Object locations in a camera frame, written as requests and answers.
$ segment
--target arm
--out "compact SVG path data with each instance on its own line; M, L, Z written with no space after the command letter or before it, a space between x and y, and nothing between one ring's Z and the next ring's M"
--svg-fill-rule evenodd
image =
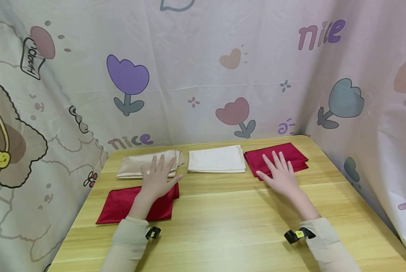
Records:
M169 170L174 164L173 158L168 166L162 169L164 155L156 167L156 156L153 157L150 174L141 169L143 184L135 197L128 216L123 219L112 236L112 246L103 262L100 272L134 272L143 257L148 240L149 223L146 217L155 200L165 195L183 177L182 175L167 181Z
M307 239L307 246L318 261L322 272L360 272L352 256L343 246L337 233L326 218L316 210L315 206L300 187L294 176L290 161L286 163L283 153L277 157L272 152L274 164L263 155L263 159L272 173L272 178L258 171L257 174L276 192L285 195L297 210L301 219L301 227L311 230L316 237Z

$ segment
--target white folded cloth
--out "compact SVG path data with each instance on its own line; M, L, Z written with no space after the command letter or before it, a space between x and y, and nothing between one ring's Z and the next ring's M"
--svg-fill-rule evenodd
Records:
M244 173L245 159L239 144L189 152L188 172Z
M136 155L136 156L129 156L124 157L122 164L117 171L117 178L143 178L141 175L141 166L144 166L147 170L147 173L150 172L150 167L152 164L152 158L154 155L157 157L157 164L159 162L159 158L161 155L164 154L164 165L166 167L168 163L171 161L172 158L176 157L176 161L173 164L170 172L168 174L169 178L173 178L175 176L177 167L182 165L185 161L183 159L182 151L177 149L171 149L167 151L151 153L151 154L143 154L143 155Z

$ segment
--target red folded cloth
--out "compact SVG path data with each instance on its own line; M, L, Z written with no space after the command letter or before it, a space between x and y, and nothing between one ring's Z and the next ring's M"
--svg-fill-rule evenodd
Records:
M262 155L265 154L269 158L269 160L274 163L274 159L272 158L272 151L275 151L277 155L279 152L283 152L286 162L291 161L294 172L309 168L309 166L307 166L306 164L306 161L308 161L309 159L304 156L292 143L280 144L268 148L247 151L244 153L244 158L250 166L253 175L260 181L262 181L262 179L258 177L256 171L261 171L272 178L271 171L262 158Z
M119 223L126 218L141 186L112 190L106 197L102 212L96 224ZM158 198L152 205L146 218L148 221L170 219L173 209L173 200L179 197L178 183L163 197Z

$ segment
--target beige sleeve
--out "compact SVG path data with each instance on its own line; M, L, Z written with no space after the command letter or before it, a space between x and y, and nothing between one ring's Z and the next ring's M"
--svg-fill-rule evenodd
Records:
M321 272L361 272L326 218L304 221L301 227L316 235L315 238L306 239L306 242Z
M146 220L123 219L112 236L112 246L100 272L134 272L146 249L149 229Z

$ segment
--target folded cloth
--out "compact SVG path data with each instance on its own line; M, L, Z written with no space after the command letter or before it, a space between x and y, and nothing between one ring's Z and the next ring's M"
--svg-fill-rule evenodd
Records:
M135 197L140 191L141 186L112 190L109 192L96 224L119 223L122 219L126 218L134 203ZM155 221L171 218L173 200L178 197L178 183L176 183L166 195L155 201L146 220Z
M115 177L143 178L143 176L141 175L141 166L144 166L148 170L147 172L149 174L153 156L156 155L157 160L159 161L159 158L161 157L162 154L164 154L165 157L163 165L164 167L167 166L167 164L171 161L172 158L176 157L175 164L173 164L173 167L170 169L170 172L168 174L169 178L173 178L175 176L177 167L185 162L185 160L183 159L182 152L177 149L171 149L151 154L124 157L122 160L122 164L119 170L117 171L117 175Z
M190 151L188 172L243 173L245 159L242 148L238 144Z
M309 159L304 156L292 143L280 144L268 148L247 151L244 154L244 158L250 166L253 175L260 181L262 181L262 179L258 177L256 171L261 171L272 178L271 171L262 158L262 155L265 154L269 158L269 160L274 163L274 159L272 158L272 151L275 151L277 155L279 152L283 152L286 162L291 161L294 172L309 168L309 166L307 166L306 164L306 161L308 161Z

